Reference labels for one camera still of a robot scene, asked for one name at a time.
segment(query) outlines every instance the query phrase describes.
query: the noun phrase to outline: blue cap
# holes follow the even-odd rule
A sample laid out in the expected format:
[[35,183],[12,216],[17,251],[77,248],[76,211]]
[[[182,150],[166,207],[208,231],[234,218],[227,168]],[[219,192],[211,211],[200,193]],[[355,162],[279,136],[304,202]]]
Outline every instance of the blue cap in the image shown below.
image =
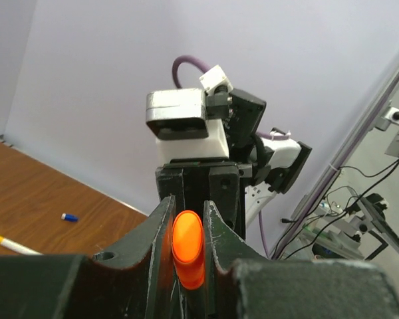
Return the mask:
[[70,214],[62,214],[61,219],[63,221],[78,221],[78,217]]

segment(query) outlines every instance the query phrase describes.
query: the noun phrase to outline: orange capsule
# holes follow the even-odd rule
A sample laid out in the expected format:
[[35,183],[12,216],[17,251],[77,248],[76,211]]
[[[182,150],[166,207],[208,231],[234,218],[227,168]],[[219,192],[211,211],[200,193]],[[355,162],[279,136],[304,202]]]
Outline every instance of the orange capsule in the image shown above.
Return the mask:
[[203,227],[193,211],[182,211],[173,223],[172,252],[180,283],[197,289],[204,283]]

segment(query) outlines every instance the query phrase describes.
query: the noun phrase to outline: screw hole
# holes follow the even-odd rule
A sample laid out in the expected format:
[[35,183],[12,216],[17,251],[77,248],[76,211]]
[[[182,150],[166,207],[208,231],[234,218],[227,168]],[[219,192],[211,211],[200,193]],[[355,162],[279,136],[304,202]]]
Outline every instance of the screw hole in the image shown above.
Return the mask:
[[359,225],[359,230],[362,233],[366,233],[368,231],[368,227],[365,224],[361,224],[361,225]]
[[101,251],[93,255],[92,260],[94,261],[107,261],[113,259],[115,254],[111,251]]

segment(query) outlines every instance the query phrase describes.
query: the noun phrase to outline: cable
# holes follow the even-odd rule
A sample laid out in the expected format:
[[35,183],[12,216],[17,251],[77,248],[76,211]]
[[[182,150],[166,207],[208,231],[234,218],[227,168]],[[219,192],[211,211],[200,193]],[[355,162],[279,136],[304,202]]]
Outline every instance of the cable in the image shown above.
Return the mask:
[[[315,206],[315,208],[313,208],[310,212],[308,212],[308,213],[305,215],[305,218],[308,217],[308,216],[310,216],[310,215],[312,215],[312,213],[318,209],[319,205],[320,205],[320,202],[317,203],[317,205]],[[295,223],[296,223],[297,221],[299,221],[299,220],[300,220],[300,219],[295,219],[294,221],[292,221],[293,223],[291,224],[291,226],[288,227],[288,229],[282,234],[281,238],[278,240],[277,244],[275,245],[275,248],[272,250],[272,251],[273,251],[273,254],[272,254],[271,259],[274,259],[274,258],[275,258],[275,253],[276,253],[276,251],[277,251],[277,249],[278,249],[279,244],[281,243],[281,241],[283,240],[283,238],[284,238],[285,236],[287,236],[287,234],[289,233],[289,231],[295,226]]]
[[354,169],[354,170],[358,171],[359,173],[362,174],[362,176],[364,176],[364,177],[366,177],[366,178],[372,178],[372,177],[379,176],[381,173],[384,173],[387,169],[391,168],[394,164],[396,164],[396,162],[397,162],[398,160],[399,160],[399,159],[397,159],[396,161],[394,161],[393,163],[391,163],[389,166],[386,166],[386,168],[382,169],[382,170],[379,171],[378,173],[375,173],[374,175],[366,175],[363,171],[361,171],[361,170],[358,169],[357,167],[349,166],[349,165],[340,166],[339,169],[351,168],[351,169]]
[[176,60],[173,62],[172,66],[172,76],[173,76],[173,82],[176,88],[182,88],[182,85],[180,84],[179,81],[179,76],[178,76],[178,70],[179,66],[182,63],[189,63],[192,64],[193,66],[196,66],[201,72],[206,73],[210,67],[202,60],[192,56],[192,55],[181,55]]
[[320,219],[320,218],[322,218],[322,217],[323,217],[323,216],[314,216],[314,217],[310,217],[310,218],[312,219],[312,221],[309,221],[307,224],[304,224],[304,225],[301,227],[300,231],[297,232],[297,234],[295,234],[295,235],[293,236],[293,238],[291,238],[287,244],[285,244],[285,246],[284,246],[283,249],[285,249],[286,246],[290,245],[290,244],[297,238],[297,236],[300,235],[300,233],[303,231],[303,229],[305,229],[305,228],[306,228],[307,226],[309,226],[311,223],[313,223],[314,221],[317,221],[318,219]]
[[[351,197],[348,199],[346,206],[348,205],[348,202],[349,202],[352,198],[355,198],[355,197],[356,197],[356,196],[351,196]],[[330,225],[332,225],[332,224],[335,223],[336,221],[339,221],[340,219],[342,219],[344,216],[346,216],[346,214],[347,214],[347,212],[345,211],[345,212],[344,212],[343,214],[341,214],[339,217],[337,217],[336,219],[333,219],[332,221],[330,221],[328,224],[326,224],[326,225],[317,233],[317,235],[315,236],[315,238],[314,238],[309,244],[304,245],[304,246],[300,247],[299,249],[296,249],[296,250],[293,251],[290,255],[286,256],[284,260],[287,260],[288,258],[290,258],[291,256],[293,256],[293,255],[296,254],[297,252],[299,252],[299,251],[301,251],[301,250],[303,250],[303,249],[305,249],[305,248],[307,248],[307,247],[313,245],[313,244],[315,243],[315,241],[318,239],[318,237],[321,235],[321,233],[322,233],[325,229],[327,229]]]
[[[178,58],[176,58],[176,60],[174,60],[173,65],[172,65],[172,77],[173,77],[173,82],[174,85],[176,86],[176,88],[182,88],[182,85],[180,84],[179,81],[179,76],[178,76],[178,71],[179,71],[179,66],[182,63],[189,63],[194,65],[196,68],[198,68],[201,72],[206,73],[207,71],[210,70],[210,67],[203,61],[200,60],[192,55],[181,55]],[[267,134],[263,134],[261,132],[258,132],[258,134],[262,137],[262,138],[267,138],[270,140],[289,140],[289,138],[291,137],[291,133],[288,132],[287,134],[280,136],[280,135],[275,135],[275,134],[271,134],[271,135],[267,135]],[[261,234],[261,241],[263,243],[263,248],[265,249],[265,253],[266,256],[268,256],[268,250],[267,250],[267,244],[266,244],[266,238],[265,238],[265,232],[263,230],[263,216],[261,214],[261,211],[259,212],[259,224],[260,224],[260,234]]]
[[[345,188],[345,187],[353,189],[353,191],[356,193],[356,191],[354,190],[353,187],[351,187],[351,186],[349,186],[349,185],[345,185],[345,186],[341,186],[341,187],[339,187],[339,188],[336,188],[336,189],[333,190],[333,191],[330,191],[329,193],[327,193],[327,194],[324,196],[324,198],[327,197],[328,195],[334,193],[335,191],[338,191],[339,189],[342,189],[342,188]],[[313,213],[314,211],[317,210],[317,208],[319,207],[320,204],[321,204],[321,202],[319,202],[318,205],[316,205],[316,207],[315,207],[314,209],[312,209],[312,211],[310,211],[309,213],[307,213],[307,214],[305,215],[305,218],[308,217],[308,216],[310,216],[310,215],[312,215],[312,213]],[[292,220],[291,220],[291,219],[287,219],[287,218],[282,218],[282,219],[281,219],[281,222],[284,223],[284,224],[296,223],[297,221],[300,221],[300,219],[292,219]]]
[[[395,169],[399,166],[399,159],[395,161],[395,165],[393,166],[393,168],[382,178],[380,178],[378,181],[376,181],[375,183],[373,183],[370,187],[368,187],[363,193],[361,193],[359,196],[352,196],[348,199],[346,207],[344,208],[344,213],[341,214],[339,217],[337,217],[336,219],[332,220],[331,222],[329,222],[328,224],[326,224],[315,236],[315,238],[307,245],[300,247],[299,249],[296,249],[295,251],[293,251],[290,255],[288,255],[287,257],[285,257],[285,260],[287,260],[288,258],[290,258],[291,256],[293,256],[295,253],[301,251],[302,249],[305,249],[311,245],[313,245],[315,243],[315,241],[318,239],[318,237],[321,235],[321,233],[328,228],[330,225],[332,225],[333,223],[335,223],[336,221],[338,221],[339,219],[342,219],[344,216],[346,216],[346,214],[348,213],[346,210],[348,208],[350,208],[351,206],[355,205],[356,203],[358,203],[360,201],[361,198],[364,197],[364,195],[366,193],[368,193],[371,189],[373,189],[374,187],[376,187],[379,183],[381,183],[382,181],[384,181],[387,177],[389,177],[394,171]],[[353,202],[353,204],[351,206],[349,206],[349,202],[352,198],[356,197],[356,200]]]
[[336,217],[336,216],[339,216],[339,215],[342,213],[342,212],[340,212],[340,213],[335,213],[335,212],[333,211],[333,207],[332,207],[332,205],[330,205],[330,203],[329,203],[329,195],[331,195],[332,193],[338,191],[339,189],[343,189],[343,188],[349,188],[349,189],[353,190],[354,193],[355,193],[355,195],[358,196],[358,192],[356,191],[356,189],[353,188],[353,187],[351,187],[351,186],[349,186],[349,185],[340,186],[340,187],[334,189],[333,191],[328,192],[328,193],[325,195],[325,199],[326,199],[327,204],[328,204],[328,206],[330,207],[330,210],[331,210],[331,213],[332,213],[332,214],[327,214],[328,216]]
[[269,251],[267,250],[265,231],[263,229],[263,216],[261,214],[261,211],[259,212],[259,226],[260,226],[261,242],[263,243],[263,248],[265,249],[266,258],[269,258]]

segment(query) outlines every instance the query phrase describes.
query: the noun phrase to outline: wooden table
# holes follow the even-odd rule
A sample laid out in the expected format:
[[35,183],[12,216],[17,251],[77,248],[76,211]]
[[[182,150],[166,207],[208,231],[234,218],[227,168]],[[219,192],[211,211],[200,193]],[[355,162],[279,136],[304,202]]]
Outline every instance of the wooden table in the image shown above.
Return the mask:
[[[79,217],[71,223],[63,213]],[[146,217],[0,143],[0,235],[44,254],[91,255]],[[15,253],[0,246],[0,255]]]

